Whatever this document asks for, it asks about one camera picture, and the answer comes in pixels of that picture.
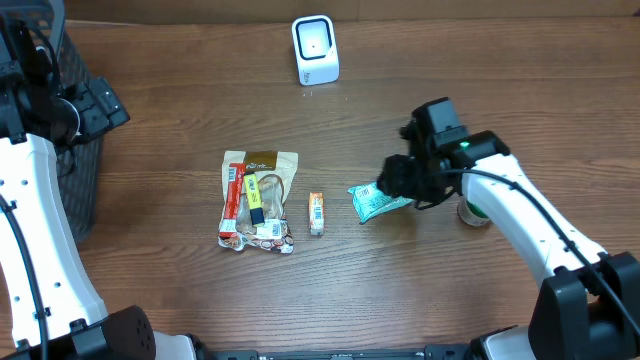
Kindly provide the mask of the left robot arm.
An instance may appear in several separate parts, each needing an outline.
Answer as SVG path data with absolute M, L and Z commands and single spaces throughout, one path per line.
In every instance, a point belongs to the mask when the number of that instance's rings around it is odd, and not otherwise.
M 84 269 L 62 203 L 57 151 L 126 123 L 108 82 L 64 87 L 51 43 L 1 20 L 1 268 L 14 359 L 211 359 L 191 334 L 152 328 L 144 311 L 107 311 Z

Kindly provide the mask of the green lid jar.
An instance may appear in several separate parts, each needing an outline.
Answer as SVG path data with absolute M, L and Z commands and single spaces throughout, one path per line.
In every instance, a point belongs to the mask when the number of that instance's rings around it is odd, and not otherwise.
M 490 218 L 477 206 L 470 203 L 466 197 L 462 196 L 457 205 L 459 218 L 472 227 L 482 227 L 491 222 Z

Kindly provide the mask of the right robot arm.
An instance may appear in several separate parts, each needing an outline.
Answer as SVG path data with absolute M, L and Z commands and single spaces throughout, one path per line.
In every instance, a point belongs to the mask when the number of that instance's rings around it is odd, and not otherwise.
M 639 262 L 609 254 L 536 189 L 493 132 L 462 125 L 400 130 L 406 155 L 388 157 L 378 188 L 428 209 L 457 193 L 526 262 L 539 294 L 530 323 L 474 339 L 467 359 L 634 359 L 639 355 Z

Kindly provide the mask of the red item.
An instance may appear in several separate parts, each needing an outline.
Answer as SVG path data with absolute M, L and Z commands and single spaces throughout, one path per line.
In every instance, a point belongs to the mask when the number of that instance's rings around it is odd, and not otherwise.
M 246 171 L 244 163 L 231 163 L 228 168 L 227 195 L 223 217 L 219 227 L 221 238 L 230 238 L 236 234 L 236 222 Z

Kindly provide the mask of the yellow black item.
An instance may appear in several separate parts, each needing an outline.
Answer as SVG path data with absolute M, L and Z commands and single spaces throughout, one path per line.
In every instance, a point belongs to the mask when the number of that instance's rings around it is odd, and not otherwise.
M 244 175 L 243 181 L 252 225 L 260 227 L 264 224 L 264 214 L 257 176 L 253 172 L 249 172 Z

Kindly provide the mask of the brown snack pouch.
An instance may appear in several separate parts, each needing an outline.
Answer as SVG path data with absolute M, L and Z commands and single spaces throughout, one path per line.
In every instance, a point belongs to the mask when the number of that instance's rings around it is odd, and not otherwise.
M 229 165 L 231 163 L 244 163 L 246 166 L 245 174 L 253 172 L 258 179 L 264 224 L 260 227 L 252 225 L 243 181 L 236 222 L 236 234 L 230 238 L 221 238 L 219 236 L 219 227 L 224 213 L 223 207 L 218 226 L 218 243 L 220 246 L 238 252 L 247 247 L 255 247 L 278 254 L 290 254 L 293 252 L 293 235 L 288 225 L 285 203 L 298 169 L 298 160 L 299 155 L 295 152 L 247 152 L 234 150 L 225 152 L 221 173 L 224 207 Z

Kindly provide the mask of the orange snack packet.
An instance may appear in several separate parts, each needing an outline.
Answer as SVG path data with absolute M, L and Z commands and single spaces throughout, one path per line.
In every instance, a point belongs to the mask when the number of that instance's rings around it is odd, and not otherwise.
M 309 195 L 309 229 L 313 236 L 322 236 L 325 230 L 324 195 L 311 192 Z

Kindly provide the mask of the teal snack packet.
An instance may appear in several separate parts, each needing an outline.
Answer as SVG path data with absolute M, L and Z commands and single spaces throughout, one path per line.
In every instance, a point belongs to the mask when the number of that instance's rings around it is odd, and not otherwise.
M 361 224 L 413 202 L 412 199 L 385 195 L 375 182 L 349 188 L 348 193 L 352 195 L 353 206 Z

